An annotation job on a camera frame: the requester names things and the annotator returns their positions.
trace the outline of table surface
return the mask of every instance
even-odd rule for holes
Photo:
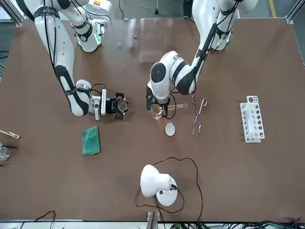
[[[69,23],[65,23],[73,34]],[[57,219],[146,220],[152,208],[137,208],[135,195],[146,164],[170,156],[191,157],[198,165],[204,221],[305,221],[305,77],[293,27],[284,19],[236,20],[230,44],[209,55],[196,96],[202,110],[201,136],[192,136],[191,95],[177,95],[176,127],[146,111],[145,85],[152,64],[169,50],[191,62],[199,34],[191,22],[174,19],[114,21],[104,45],[85,53],[75,45],[74,80],[107,84],[108,96],[124,92],[124,120],[89,114],[77,118],[53,75],[49,56],[33,23],[16,30],[0,84],[0,135],[18,146],[0,168],[0,219],[35,219],[55,210]],[[240,103],[259,97],[266,139],[245,144]],[[82,131],[97,125],[102,152],[82,156]],[[195,221],[200,211],[196,170],[190,161],[159,164],[175,178],[185,198],[164,220]],[[155,204],[140,196],[139,204]],[[178,209],[182,201],[168,208]]]

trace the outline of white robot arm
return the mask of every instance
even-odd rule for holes
[[[73,63],[74,48],[69,35],[63,26],[59,11],[71,21],[75,29],[79,45],[85,52],[93,52],[101,44],[101,36],[105,29],[105,20],[90,20],[82,7],[89,0],[19,0],[25,14],[34,19],[40,38],[49,52],[54,73],[69,102],[75,116],[82,117],[88,112],[100,115],[113,114],[122,119],[127,112],[124,94],[117,93],[114,98],[106,98],[106,90],[100,96],[92,95],[92,86],[85,80],[74,84]]]
[[[236,8],[248,12],[254,9],[258,0],[194,0],[193,18],[200,34],[200,44],[192,65],[175,51],[166,53],[152,66],[150,81],[146,87],[146,108],[159,104],[165,111],[170,103],[171,83],[180,94],[196,91],[196,84],[202,66],[211,49],[222,50],[235,20]]]

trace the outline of desk lamp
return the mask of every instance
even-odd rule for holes
[[[163,206],[172,205],[178,196],[176,181],[152,165],[146,165],[141,173],[141,191],[145,197],[156,195]]]

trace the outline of small glass jar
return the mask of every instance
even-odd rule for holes
[[[153,106],[152,115],[155,120],[162,118],[162,109],[158,105]]]

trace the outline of black cable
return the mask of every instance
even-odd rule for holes
[[[223,23],[223,21],[229,17],[229,15],[232,13],[232,11],[235,12],[236,8],[235,6],[238,4],[238,2],[234,3],[234,6],[230,9],[230,11],[228,12],[228,14],[224,17],[224,19],[222,19],[219,23],[217,23],[217,26],[220,25],[221,23]]]
[[[122,19],[124,19],[124,11],[121,9],[121,0],[119,0],[119,9],[122,12]]]
[[[0,51],[0,53],[9,53],[8,51]],[[4,59],[4,58],[7,58],[8,57],[8,55],[7,56],[3,56],[3,57],[0,57],[0,59]]]
[[[161,162],[167,161],[167,160],[169,160],[169,159],[176,159],[176,160],[178,160],[178,161],[191,160],[191,161],[193,162],[193,164],[195,165],[195,167],[196,167],[196,184],[197,184],[197,187],[198,187],[198,189],[199,189],[200,197],[201,197],[201,209],[200,209],[200,213],[199,213],[199,216],[198,216],[198,219],[197,219],[197,222],[196,222],[196,227],[197,227],[198,222],[199,222],[199,219],[200,219],[201,214],[202,214],[202,210],[203,210],[203,197],[202,197],[202,191],[201,191],[201,188],[200,188],[199,183],[198,183],[198,167],[197,167],[196,163],[194,162],[194,160],[191,159],[190,157],[184,157],[184,158],[178,159],[178,158],[176,158],[175,156],[171,156],[171,157],[169,157],[169,158],[167,158],[167,159],[165,159],[165,160],[158,161],[157,163],[154,163],[153,166],[155,166],[155,165],[157,165],[157,164],[159,164],[159,163],[161,163]]]
[[[56,218],[56,213],[55,213],[55,211],[53,211],[53,210],[52,210],[52,211],[48,211],[48,212],[47,212],[46,214],[44,214],[43,216],[40,216],[40,217],[38,217],[37,219],[35,219],[35,220],[34,220],[34,223],[36,223],[38,220],[42,219],[43,217],[49,215],[50,213],[53,213],[53,220],[52,220],[51,225],[50,225],[50,229],[51,229],[53,223],[55,222],[55,218]],[[23,227],[23,225],[24,225],[25,223],[26,223],[26,221],[23,222],[23,223],[21,224],[20,229],[22,229],[22,227]]]
[[[71,0],[71,2],[72,2],[72,4],[73,4],[73,6],[75,7],[75,9],[78,11],[78,13],[83,17],[83,14],[80,12],[80,10],[77,8],[77,6],[75,5],[75,3]],[[88,22],[88,20],[87,20],[87,12],[86,12],[86,19],[84,19],[86,22],[87,22],[87,24],[88,25],[91,25],[91,23],[89,23]]]
[[[161,216],[161,219],[162,219],[162,221],[163,221],[164,229],[166,229],[166,228],[165,228],[165,223],[164,223],[164,218],[163,218],[161,209],[160,209],[160,207],[159,207],[158,199],[157,199],[157,196],[156,196],[156,195],[154,196],[154,199],[156,200],[157,208],[158,208],[158,210],[159,210],[159,212],[160,212],[160,216]]]
[[[232,21],[232,18],[233,18],[233,16],[234,16],[234,14],[235,14],[235,11],[236,11],[236,9],[237,9],[238,3],[239,3],[239,2],[236,2],[236,3],[234,4],[234,6],[230,9],[229,13],[225,16],[225,18],[222,19],[222,20],[217,24],[217,26],[220,25],[227,17],[229,17],[229,15],[230,15],[230,14],[232,13],[232,11],[233,11],[232,16],[231,16],[231,19],[230,19],[230,22],[229,22],[229,25],[228,25],[228,28],[227,28],[226,32],[224,33],[224,34],[226,35],[226,37],[228,36],[228,31],[229,31],[229,28],[230,28],[230,24],[231,24],[231,21]],[[216,34],[215,34],[214,37],[213,37],[213,40],[212,40],[212,43],[211,43],[211,47],[210,47],[211,55],[213,55],[213,54],[217,51],[216,49],[213,49],[213,48],[212,48],[212,44],[213,44],[213,42],[214,42],[215,36],[216,36]]]
[[[190,20],[192,23],[194,23],[194,24],[195,24],[194,20],[193,20],[193,19],[191,19],[190,17],[188,17],[188,16],[184,16],[183,18],[184,18],[184,19],[188,19],[188,20]]]
[[[136,205],[138,208],[141,208],[141,207],[152,207],[152,208],[158,208],[157,206],[154,206],[154,205],[149,205],[149,204],[138,205],[138,204],[137,204],[137,197],[138,197],[138,195],[139,195],[140,191],[141,191],[141,188],[139,189],[139,191],[138,191],[137,195],[135,196],[135,205]],[[181,208],[179,208],[179,209],[178,209],[178,210],[176,210],[176,211],[168,211],[168,210],[166,210],[166,209],[164,209],[164,208],[162,208],[162,207],[159,207],[159,209],[162,209],[163,211],[165,211],[165,212],[167,212],[167,213],[170,213],[170,214],[175,214],[175,213],[178,213],[178,212],[182,211],[182,209],[184,208],[184,197],[183,197],[183,195],[181,194],[181,192],[179,191],[179,189],[177,189],[177,191],[179,192],[179,194],[181,195],[182,200],[183,200],[182,207],[181,207]]]
[[[23,222],[23,223],[21,224],[20,229],[22,229],[22,228],[23,228],[23,225],[24,225],[25,223],[26,223],[26,222]]]
[[[235,7],[235,10],[234,10],[234,12],[232,13],[232,17],[231,17],[231,19],[230,19],[230,21],[229,21],[229,25],[228,25],[228,28],[227,28],[227,31],[225,32],[225,34],[226,34],[226,36],[225,36],[225,38],[228,36],[228,31],[229,31],[229,28],[230,28],[230,24],[231,24],[231,21],[232,21],[232,18],[233,18],[233,16],[234,16],[234,14],[235,14],[235,11],[236,11],[236,9],[237,9],[237,6],[238,6],[238,3],[239,2],[236,2],[237,4],[236,4],[236,7]]]
[[[94,88],[94,87],[97,86],[97,85],[103,85],[103,86],[105,87],[105,89],[107,89],[106,85],[103,84],[103,83],[96,83],[96,84],[94,84],[94,85],[92,86],[92,88]]]
[[[110,23],[112,23],[111,18],[110,18],[108,15],[105,15],[105,14],[97,14],[97,13],[90,12],[90,11],[86,10],[83,6],[81,6],[81,4],[78,3],[77,0],[74,0],[74,1],[75,1],[84,11],[86,11],[87,13],[92,14],[92,15],[95,15],[95,16],[107,17],[107,18],[109,18]]]
[[[44,214],[43,216],[38,217],[37,219],[34,220],[34,222],[37,222],[38,220],[42,219],[43,217],[49,215],[50,213],[53,213],[53,220],[52,220],[51,225],[50,225],[50,229],[51,229],[51,228],[52,228],[52,225],[53,225],[53,223],[54,223],[54,221],[55,221],[55,217],[56,217],[55,211],[53,211],[53,210],[52,210],[52,211],[48,211],[48,212],[47,212],[46,214]]]
[[[55,23],[55,16],[54,16],[54,50],[53,50],[53,66],[54,68],[56,67],[55,66],[55,52],[56,52],[56,23]]]
[[[165,117],[166,119],[172,119],[172,118],[174,118],[174,116],[175,116],[175,114],[176,114],[176,111],[177,111],[177,102],[176,102],[176,99],[175,99],[175,96],[171,93],[170,94],[172,97],[173,97],[173,100],[174,100],[174,104],[175,104],[175,110],[174,110],[174,112],[173,112],[173,115],[171,116],[171,117]]]
[[[43,0],[43,6],[46,7],[46,0]],[[45,32],[46,32],[46,39],[47,39],[47,45],[48,45],[50,61],[51,61],[54,73],[56,75],[55,67],[54,67],[54,64],[53,64],[53,61],[52,61],[51,49],[50,49],[50,42],[49,42],[48,28],[47,28],[47,14],[46,14],[46,12],[44,13],[44,29],[45,29]]]
[[[91,88],[91,89],[89,90],[89,92],[90,92],[90,91],[97,92],[98,94],[100,94],[100,95],[101,95],[101,92],[99,92],[98,90],[95,90],[95,89],[92,89],[92,88]]]

